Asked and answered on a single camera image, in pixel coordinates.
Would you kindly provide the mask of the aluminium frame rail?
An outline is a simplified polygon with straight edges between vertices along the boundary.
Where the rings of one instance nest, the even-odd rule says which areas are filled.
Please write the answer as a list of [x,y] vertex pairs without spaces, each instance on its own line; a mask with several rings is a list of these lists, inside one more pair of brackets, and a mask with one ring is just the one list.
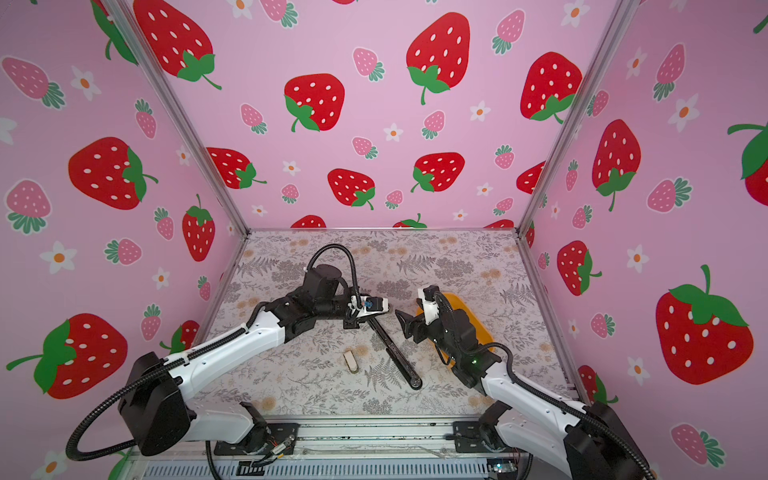
[[114,479],[571,479],[524,453],[458,453],[444,438],[455,421],[482,416],[275,417],[299,423],[292,455],[217,456],[216,443],[182,443],[156,457],[129,453]]

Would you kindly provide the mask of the beige mini stapler left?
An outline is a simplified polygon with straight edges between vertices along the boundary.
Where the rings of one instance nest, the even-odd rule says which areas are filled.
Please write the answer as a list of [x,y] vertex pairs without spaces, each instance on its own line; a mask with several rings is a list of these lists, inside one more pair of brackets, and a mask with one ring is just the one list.
[[354,353],[351,350],[347,350],[343,354],[343,359],[345,361],[345,364],[348,368],[348,370],[351,373],[357,373],[359,371],[359,365],[355,358]]

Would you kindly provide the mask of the yellow plastic tray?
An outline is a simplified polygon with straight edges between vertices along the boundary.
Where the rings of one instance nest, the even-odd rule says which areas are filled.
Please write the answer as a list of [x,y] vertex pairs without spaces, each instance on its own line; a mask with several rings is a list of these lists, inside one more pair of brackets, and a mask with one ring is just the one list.
[[[494,341],[491,333],[480,322],[480,320],[474,315],[474,313],[470,310],[467,304],[458,295],[453,293],[445,293],[445,297],[447,298],[448,302],[450,303],[451,307],[455,312],[458,312],[458,311],[464,312],[465,316],[467,317],[467,321],[475,329],[475,334],[476,334],[477,342],[479,345],[488,344]],[[418,315],[422,314],[423,311],[421,309],[421,301],[418,299],[418,293],[417,293],[416,302],[419,306]],[[453,358],[449,357],[448,354],[445,353],[440,348],[437,348],[437,353],[438,353],[438,357],[440,358],[440,361],[444,365],[448,367],[452,367],[455,364],[455,361],[453,360]]]

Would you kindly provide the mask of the black stapler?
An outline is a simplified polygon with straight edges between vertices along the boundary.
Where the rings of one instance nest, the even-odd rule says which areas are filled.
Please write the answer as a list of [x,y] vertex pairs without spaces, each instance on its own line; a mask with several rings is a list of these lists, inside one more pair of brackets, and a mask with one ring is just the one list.
[[392,340],[392,338],[389,336],[377,318],[372,317],[367,321],[367,323],[383,342],[387,354],[397,367],[400,374],[403,376],[406,383],[413,390],[420,390],[423,386],[421,377],[417,374],[412,364],[404,356],[404,354],[401,352],[401,350],[398,348],[398,346],[395,344],[395,342]]

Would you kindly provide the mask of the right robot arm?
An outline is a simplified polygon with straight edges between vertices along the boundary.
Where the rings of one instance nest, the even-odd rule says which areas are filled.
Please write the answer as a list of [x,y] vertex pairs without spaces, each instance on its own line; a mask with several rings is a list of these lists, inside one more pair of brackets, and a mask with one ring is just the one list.
[[511,349],[479,342],[463,310],[431,321],[397,310],[407,339],[432,342],[453,362],[454,375],[506,411],[493,425],[501,442],[557,468],[571,479],[652,479],[649,462],[606,404],[568,400],[514,372]]

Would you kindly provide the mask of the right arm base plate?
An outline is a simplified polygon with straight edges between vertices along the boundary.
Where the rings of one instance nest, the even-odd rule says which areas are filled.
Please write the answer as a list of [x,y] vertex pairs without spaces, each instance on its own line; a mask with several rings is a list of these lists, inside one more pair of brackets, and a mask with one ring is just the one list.
[[444,438],[454,444],[458,453],[524,453],[524,450],[504,444],[490,425],[477,420],[453,422],[452,430]]

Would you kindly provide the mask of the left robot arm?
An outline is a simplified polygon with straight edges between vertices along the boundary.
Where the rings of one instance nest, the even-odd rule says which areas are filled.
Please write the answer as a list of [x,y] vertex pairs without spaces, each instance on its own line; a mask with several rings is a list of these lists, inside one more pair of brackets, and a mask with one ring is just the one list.
[[[388,308],[387,299],[362,294],[356,280],[346,282],[339,269],[312,258],[301,286],[258,304],[240,326],[165,358],[154,353],[140,357],[126,386],[75,428],[66,444],[66,456],[72,461],[90,461],[131,447],[144,456],[154,456],[180,442],[237,444],[260,436],[261,417],[254,408],[203,411],[193,407],[192,400],[238,365],[313,329],[319,319],[340,320],[345,328],[355,329]],[[86,431],[112,405],[118,407],[131,439],[95,451],[80,450]]]

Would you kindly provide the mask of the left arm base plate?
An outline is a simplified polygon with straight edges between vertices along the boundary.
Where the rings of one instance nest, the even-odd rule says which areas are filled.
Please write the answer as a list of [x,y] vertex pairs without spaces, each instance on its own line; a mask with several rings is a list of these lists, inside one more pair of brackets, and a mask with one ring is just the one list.
[[217,456],[267,456],[281,447],[278,455],[292,455],[298,437],[299,423],[268,423],[254,430],[236,444],[219,441],[213,453]]

